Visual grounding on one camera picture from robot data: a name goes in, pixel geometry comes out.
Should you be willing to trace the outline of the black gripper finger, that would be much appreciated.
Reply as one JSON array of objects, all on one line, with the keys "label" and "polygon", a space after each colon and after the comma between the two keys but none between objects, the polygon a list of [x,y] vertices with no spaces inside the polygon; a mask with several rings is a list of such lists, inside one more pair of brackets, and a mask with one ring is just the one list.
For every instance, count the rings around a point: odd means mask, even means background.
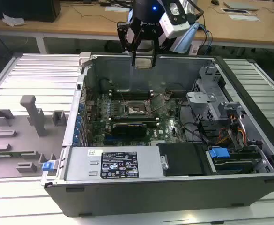
[{"label": "black gripper finger", "polygon": [[[133,32],[133,39],[131,43],[129,43],[127,40],[127,34],[129,29],[131,29]],[[134,67],[137,48],[140,45],[143,38],[143,29],[129,22],[118,22],[117,33],[123,49],[133,54],[131,65]]]},{"label": "black gripper finger", "polygon": [[154,39],[153,40],[153,53],[152,53],[152,66],[151,67],[155,67],[155,65],[156,65],[156,58],[159,53],[159,50],[160,50],[159,41],[158,41],[158,39]]}]

